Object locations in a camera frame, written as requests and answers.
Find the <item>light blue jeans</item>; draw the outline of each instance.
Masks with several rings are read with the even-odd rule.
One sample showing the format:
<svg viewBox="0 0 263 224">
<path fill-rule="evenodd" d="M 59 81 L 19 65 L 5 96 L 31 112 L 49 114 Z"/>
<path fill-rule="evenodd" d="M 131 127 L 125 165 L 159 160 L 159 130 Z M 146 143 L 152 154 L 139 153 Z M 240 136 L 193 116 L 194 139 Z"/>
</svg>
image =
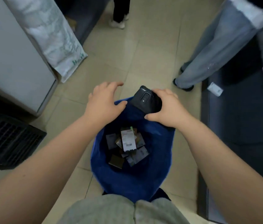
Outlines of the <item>light blue jeans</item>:
<svg viewBox="0 0 263 224">
<path fill-rule="evenodd" d="M 232 59 L 258 32 L 230 0 L 205 29 L 190 60 L 175 80 L 179 88 L 189 88 L 208 78 Z"/>
</svg>

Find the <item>black grate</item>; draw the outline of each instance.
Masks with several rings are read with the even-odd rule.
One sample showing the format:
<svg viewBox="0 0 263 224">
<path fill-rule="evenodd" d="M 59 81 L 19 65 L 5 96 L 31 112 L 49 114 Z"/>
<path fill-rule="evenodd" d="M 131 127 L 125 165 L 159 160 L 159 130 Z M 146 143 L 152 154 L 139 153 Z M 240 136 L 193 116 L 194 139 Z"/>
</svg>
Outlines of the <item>black grate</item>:
<svg viewBox="0 0 263 224">
<path fill-rule="evenodd" d="M 0 114 L 0 170 L 13 169 L 28 158 L 46 133 Z"/>
</svg>

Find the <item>white sneaker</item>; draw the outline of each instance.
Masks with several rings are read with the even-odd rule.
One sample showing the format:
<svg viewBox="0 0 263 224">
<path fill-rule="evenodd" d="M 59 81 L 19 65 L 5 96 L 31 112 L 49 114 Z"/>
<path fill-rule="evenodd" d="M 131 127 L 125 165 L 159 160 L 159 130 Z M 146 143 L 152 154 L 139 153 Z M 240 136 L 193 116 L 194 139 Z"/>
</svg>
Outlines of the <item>white sneaker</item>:
<svg viewBox="0 0 263 224">
<path fill-rule="evenodd" d="M 126 14 L 126 15 L 124 15 L 124 18 L 123 18 L 123 20 L 129 20 L 129 14 Z"/>
<path fill-rule="evenodd" d="M 119 29 L 124 29 L 124 28 L 125 28 L 125 23 L 124 23 L 123 21 L 117 23 L 117 22 L 114 21 L 114 20 L 110 20 L 110 21 L 109 21 L 109 25 L 110 25 L 111 27 L 117 27 L 117 28 L 119 28 Z"/>
</svg>

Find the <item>smartphone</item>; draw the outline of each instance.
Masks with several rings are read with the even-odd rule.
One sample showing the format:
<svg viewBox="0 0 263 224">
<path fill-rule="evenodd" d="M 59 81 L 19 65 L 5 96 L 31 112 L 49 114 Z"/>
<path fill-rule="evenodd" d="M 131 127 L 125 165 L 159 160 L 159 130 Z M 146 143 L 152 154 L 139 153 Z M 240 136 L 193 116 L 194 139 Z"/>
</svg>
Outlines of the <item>smartphone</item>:
<svg viewBox="0 0 263 224">
<path fill-rule="evenodd" d="M 160 97 L 146 86 L 141 86 L 129 103 L 145 114 L 156 113 L 162 109 Z"/>
</svg>

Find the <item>tiled floor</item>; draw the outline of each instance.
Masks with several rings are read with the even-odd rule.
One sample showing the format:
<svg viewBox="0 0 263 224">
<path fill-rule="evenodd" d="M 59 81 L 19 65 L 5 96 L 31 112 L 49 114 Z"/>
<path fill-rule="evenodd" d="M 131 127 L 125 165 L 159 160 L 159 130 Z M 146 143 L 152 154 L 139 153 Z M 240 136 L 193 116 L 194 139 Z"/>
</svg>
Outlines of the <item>tiled floor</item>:
<svg viewBox="0 0 263 224">
<path fill-rule="evenodd" d="M 195 117 L 200 117 L 201 85 L 186 93 L 172 85 L 181 64 L 191 55 L 204 28 L 223 0 L 131 0 L 124 30 L 108 27 L 111 1 L 84 44 L 89 57 L 74 75 L 60 84 L 34 125 L 45 127 L 47 137 L 38 149 L 80 117 L 88 94 L 103 81 L 125 82 L 116 99 L 132 96 L 141 85 L 170 88 Z M 88 146 L 44 224 L 55 224 L 75 201 L 102 193 L 90 169 Z M 8 171 L 0 171 L 2 178 Z M 176 132 L 173 164 L 162 188 L 190 223 L 208 223 L 196 215 L 197 166 L 183 136 Z"/>
</svg>

